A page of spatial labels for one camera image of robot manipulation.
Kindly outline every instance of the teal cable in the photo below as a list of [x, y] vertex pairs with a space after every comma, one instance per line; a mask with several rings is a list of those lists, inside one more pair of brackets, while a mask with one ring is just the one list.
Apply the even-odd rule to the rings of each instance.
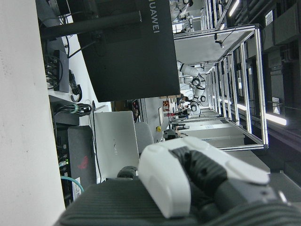
[[82, 185], [80, 185], [80, 183], [77, 180], [70, 178], [70, 177], [65, 177], [65, 176], [61, 176], [61, 179], [72, 181], [80, 188], [81, 192], [84, 192], [84, 188], [82, 187]]

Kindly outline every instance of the red logo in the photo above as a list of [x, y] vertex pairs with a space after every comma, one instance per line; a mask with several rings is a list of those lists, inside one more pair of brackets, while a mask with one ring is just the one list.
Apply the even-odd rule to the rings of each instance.
[[79, 169], [83, 170], [83, 169], [87, 168], [87, 165], [88, 165], [88, 157], [85, 156], [85, 157], [83, 158], [83, 160], [81, 161], [81, 164], [78, 165], [77, 167], [78, 167]]

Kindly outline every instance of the metal frame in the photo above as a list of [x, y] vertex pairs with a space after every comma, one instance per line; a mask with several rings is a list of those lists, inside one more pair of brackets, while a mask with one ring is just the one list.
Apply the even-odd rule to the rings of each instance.
[[[181, 39], [194, 39], [199, 37], [208, 37], [213, 36], [215, 33], [218, 34], [229, 34], [229, 33], [237, 33], [244, 32], [244, 36], [242, 36], [239, 40], [232, 44], [232, 46], [226, 50], [226, 54], [217, 59], [216, 61], [211, 61], [210, 63], [214, 64], [207, 74], [207, 87], [208, 87], [208, 97], [211, 99], [208, 100], [209, 107], [212, 109], [212, 112], [215, 114], [199, 117], [199, 118], [191, 118], [191, 119], [179, 119], [173, 120], [172, 124], [175, 123], [185, 123], [185, 122], [195, 122], [195, 121], [212, 121], [212, 120], [229, 120], [233, 126], [235, 126], [238, 130], [240, 130], [245, 136], [254, 141], [252, 145], [241, 145], [241, 146], [233, 146], [233, 147], [223, 147], [221, 148], [224, 151], [235, 151], [235, 150], [253, 150], [253, 149], [263, 149], [268, 147], [268, 133], [267, 133], [267, 123], [266, 123], [266, 112], [265, 112], [265, 97], [264, 97], [264, 85], [263, 85], [263, 72], [262, 72], [262, 56], [261, 56], [261, 37], [259, 28], [254, 25], [248, 25], [243, 27], [237, 27], [232, 29], [226, 29], [222, 31], [202, 31], [202, 32], [194, 32], [176, 35], [175, 40]], [[259, 90], [259, 104], [260, 104], [260, 122], [261, 122], [261, 139], [252, 134], [252, 123], [251, 123], [251, 112], [249, 107], [249, 93], [248, 93], [248, 80], [247, 80], [247, 71], [246, 71], [246, 50], [245, 50], [245, 41], [249, 39], [252, 35], [255, 37], [256, 43], [256, 63], [257, 63], [257, 75], [258, 75], [258, 90]], [[237, 95], [237, 80], [236, 80], [236, 72], [235, 72], [235, 58], [234, 52], [239, 50], [241, 56], [241, 64], [242, 64], [242, 82], [243, 82], [243, 92], [244, 99], [246, 105], [246, 111], [238, 111], [238, 95]], [[222, 73], [222, 64], [224, 64], [224, 74]], [[231, 93], [230, 93], [230, 84], [229, 78], [231, 78]], [[239, 112], [245, 112], [246, 117], [240, 118]], [[246, 129], [240, 127], [240, 120], [246, 120]]]
[[218, 4], [219, 0], [213, 0], [213, 5], [211, 4], [211, 0], [205, 0], [203, 8], [200, 16], [201, 30], [218, 30], [224, 21], [226, 13], [230, 7], [232, 0], [228, 0], [227, 5], [223, 8], [220, 4]]

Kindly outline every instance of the electronic equipment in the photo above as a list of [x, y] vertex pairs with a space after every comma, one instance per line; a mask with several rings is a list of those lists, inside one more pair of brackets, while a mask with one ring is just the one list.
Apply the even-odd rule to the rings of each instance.
[[132, 112], [101, 112], [94, 116], [102, 180], [116, 178], [125, 166], [138, 167], [139, 153]]
[[142, 22], [78, 34], [99, 102], [180, 93], [168, 1], [70, 0], [74, 22], [140, 11]]
[[47, 49], [44, 56], [44, 67], [47, 82], [51, 85], [48, 89], [69, 92], [69, 59], [67, 54], [60, 50]]
[[[56, 145], [61, 176], [72, 177], [84, 189], [96, 184], [93, 134], [89, 126], [58, 129]], [[81, 194], [71, 181], [62, 180], [62, 187], [65, 206]]]

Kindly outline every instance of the laptop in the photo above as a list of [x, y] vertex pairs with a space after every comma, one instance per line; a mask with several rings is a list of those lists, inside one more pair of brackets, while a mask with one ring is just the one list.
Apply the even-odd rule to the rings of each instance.
[[131, 111], [95, 113], [95, 131], [101, 181], [116, 178], [125, 166], [138, 167], [139, 153]]

